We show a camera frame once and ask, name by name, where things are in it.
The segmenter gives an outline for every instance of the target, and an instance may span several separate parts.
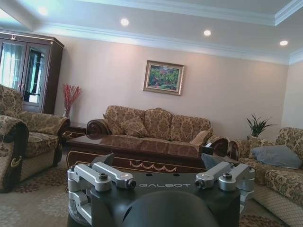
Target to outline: sofa backrest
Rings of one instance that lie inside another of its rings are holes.
[[[172,114],[161,108],[144,112],[144,126],[151,138],[170,140]]]
[[[170,140],[190,142],[200,131],[208,130],[210,127],[210,121],[206,118],[173,115]]]
[[[0,115],[17,117],[21,111],[21,94],[14,89],[0,85]]]
[[[277,145],[284,145],[303,160],[303,129],[282,128],[276,139]]]
[[[144,110],[133,109],[125,106],[110,105],[108,106],[105,117],[112,121],[121,123],[135,117],[143,118]]]

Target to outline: beige pillow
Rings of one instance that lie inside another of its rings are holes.
[[[148,132],[140,117],[121,122],[120,125],[128,136],[135,136],[138,138],[148,137]]]
[[[205,131],[201,131],[189,143],[193,144],[193,145],[196,145],[196,146],[206,144],[207,140],[212,136],[212,134],[213,134],[213,129],[212,128],[210,128],[208,130],[205,130]]]
[[[107,123],[107,126],[108,126],[108,129],[110,130],[110,132],[113,134],[113,135],[121,135],[121,134],[124,134],[124,131],[123,129],[121,128],[120,124],[118,122],[115,122],[111,119],[108,119],[105,117],[105,115],[103,115],[104,117],[104,120],[106,121]]]

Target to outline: beige wall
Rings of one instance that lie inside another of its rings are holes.
[[[83,88],[71,120],[102,118],[108,105],[139,109],[162,107],[175,114],[208,118],[215,134],[246,138],[246,117],[272,117],[278,126],[263,137],[275,137],[282,121],[288,66],[195,53],[161,50],[78,38],[57,38],[65,45],[59,85]],[[182,96],[142,91],[147,60],[186,66]],[[59,89],[55,113],[62,115]]]
[[[303,129],[303,62],[289,66],[282,126]]]

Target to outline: curtain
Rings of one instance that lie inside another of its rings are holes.
[[[20,66],[23,48],[22,45],[3,43],[0,84],[14,89],[18,88],[18,80],[22,74]]]

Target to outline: gray pillow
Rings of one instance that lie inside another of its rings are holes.
[[[286,146],[264,146],[250,151],[258,161],[272,166],[300,168],[302,161]]]

